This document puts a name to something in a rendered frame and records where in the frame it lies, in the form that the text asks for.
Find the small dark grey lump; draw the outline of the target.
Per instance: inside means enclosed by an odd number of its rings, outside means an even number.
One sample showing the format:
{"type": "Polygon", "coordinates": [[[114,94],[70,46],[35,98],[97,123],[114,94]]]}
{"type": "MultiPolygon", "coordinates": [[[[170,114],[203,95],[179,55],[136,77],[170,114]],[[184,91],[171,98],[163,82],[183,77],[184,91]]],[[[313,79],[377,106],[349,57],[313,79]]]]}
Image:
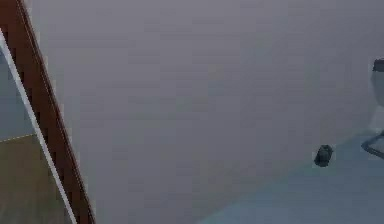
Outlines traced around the small dark grey lump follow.
{"type": "Polygon", "coordinates": [[[314,163],[319,167],[327,167],[332,158],[333,149],[329,145],[321,145],[315,156],[314,163]]]}

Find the brown wooden room door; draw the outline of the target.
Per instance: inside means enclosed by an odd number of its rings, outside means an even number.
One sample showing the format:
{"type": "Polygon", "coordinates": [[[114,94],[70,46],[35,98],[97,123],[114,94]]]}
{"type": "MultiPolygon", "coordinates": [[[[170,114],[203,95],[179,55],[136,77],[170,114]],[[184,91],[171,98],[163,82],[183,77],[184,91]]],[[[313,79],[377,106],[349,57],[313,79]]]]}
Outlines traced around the brown wooden room door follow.
{"type": "Polygon", "coordinates": [[[23,0],[0,0],[4,52],[27,97],[31,118],[46,147],[74,224],[96,224],[78,164],[60,114],[43,56],[23,0]]]}

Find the white chair with black frame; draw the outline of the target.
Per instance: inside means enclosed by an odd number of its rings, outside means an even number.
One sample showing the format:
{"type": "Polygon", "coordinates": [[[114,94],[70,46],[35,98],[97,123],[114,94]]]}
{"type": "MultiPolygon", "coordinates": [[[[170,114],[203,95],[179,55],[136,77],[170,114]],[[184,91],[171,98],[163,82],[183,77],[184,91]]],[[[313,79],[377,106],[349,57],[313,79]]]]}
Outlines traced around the white chair with black frame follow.
{"type": "Polygon", "coordinates": [[[365,140],[361,147],[366,152],[384,160],[384,148],[374,147],[378,141],[384,142],[384,57],[376,58],[373,61],[370,81],[377,106],[368,129],[375,132],[375,135],[365,140]]]}

